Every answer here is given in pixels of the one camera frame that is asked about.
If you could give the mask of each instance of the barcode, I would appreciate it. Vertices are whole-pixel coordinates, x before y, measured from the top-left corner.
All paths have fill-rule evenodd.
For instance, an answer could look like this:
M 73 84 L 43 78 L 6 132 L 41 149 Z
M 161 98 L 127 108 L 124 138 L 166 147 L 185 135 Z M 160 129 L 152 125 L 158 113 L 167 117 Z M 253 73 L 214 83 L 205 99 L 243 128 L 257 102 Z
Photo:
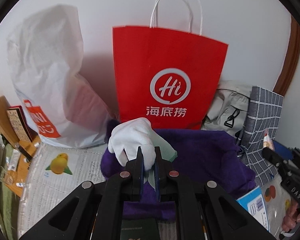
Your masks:
M 258 211 L 260 211 L 261 209 L 263 209 L 262 198 L 258 198 L 258 200 L 257 200 L 257 208 L 258 208 Z

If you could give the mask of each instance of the gray backpack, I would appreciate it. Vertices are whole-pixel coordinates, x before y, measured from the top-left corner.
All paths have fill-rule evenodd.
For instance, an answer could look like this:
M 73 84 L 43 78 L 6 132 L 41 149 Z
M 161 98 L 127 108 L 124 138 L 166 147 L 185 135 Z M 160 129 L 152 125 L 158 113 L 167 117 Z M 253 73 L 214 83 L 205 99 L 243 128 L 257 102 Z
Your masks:
M 221 81 L 201 129 L 237 137 L 246 119 L 251 89 L 238 81 Z

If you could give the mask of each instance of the wooden trim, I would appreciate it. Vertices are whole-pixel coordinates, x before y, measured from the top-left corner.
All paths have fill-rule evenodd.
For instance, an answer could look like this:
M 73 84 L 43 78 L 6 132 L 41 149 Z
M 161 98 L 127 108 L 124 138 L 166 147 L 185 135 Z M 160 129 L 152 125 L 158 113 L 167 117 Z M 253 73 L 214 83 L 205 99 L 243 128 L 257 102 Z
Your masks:
M 300 26 L 291 16 L 291 32 L 286 58 L 273 92 L 285 96 L 296 71 L 300 55 Z

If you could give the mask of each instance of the book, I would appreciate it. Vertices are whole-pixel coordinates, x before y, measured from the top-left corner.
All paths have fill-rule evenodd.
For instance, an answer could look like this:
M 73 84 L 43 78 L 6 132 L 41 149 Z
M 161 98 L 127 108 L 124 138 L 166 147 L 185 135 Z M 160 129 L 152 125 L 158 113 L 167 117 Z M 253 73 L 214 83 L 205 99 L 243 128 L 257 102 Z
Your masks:
M 120 240 L 160 240 L 157 221 L 154 218 L 122 220 Z
M 35 137 L 35 132 L 28 127 L 22 106 L 10 107 L 7 110 L 7 115 L 19 140 L 31 143 Z

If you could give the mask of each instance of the white circle logo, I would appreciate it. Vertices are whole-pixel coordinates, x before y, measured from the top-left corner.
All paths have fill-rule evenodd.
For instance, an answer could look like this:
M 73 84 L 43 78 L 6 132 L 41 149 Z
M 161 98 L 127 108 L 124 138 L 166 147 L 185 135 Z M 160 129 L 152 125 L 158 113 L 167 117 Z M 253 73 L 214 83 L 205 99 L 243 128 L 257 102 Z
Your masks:
M 175 96 L 178 96 L 181 94 L 181 93 L 178 93 L 178 91 L 181 87 L 181 82 L 178 81 L 178 79 L 175 79 L 171 85 L 170 85 L 170 81 L 172 80 L 172 76 L 170 76 L 167 79 L 165 85 L 163 87 L 159 88 L 159 92 L 161 92 L 161 94 L 160 94 L 161 98 L 155 92 L 156 82 L 159 80 L 159 78 L 161 78 L 165 74 L 177 74 L 177 75 L 181 76 L 186 82 L 186 90 L 183 93 L 183 95 L 181 95 L 180 98 L 178 98 L 177 100 L 172 101 L 172 102 L 168 101 L 168 100 L 164 100 L 163 96 L 164 96 L 166 90 L 168 90 L 168 96 L 170 96 L 172 92 L 174 92 Z M 153 79 L 150 82 L 150 93 L 151 93 L 152 97 L 159 103 L 162 103 L 165 105 L 173 105 L 173 104 L 179 103 L 182 100 L 184 100 L 188 96 L 188 94 L 190 92 L 190 88 L 191 88 L 190 78 L 184 71 L 177 69 L 177 68 L 166 68 L 164 70 L 159 71 L 156 75 L 154 75 Z

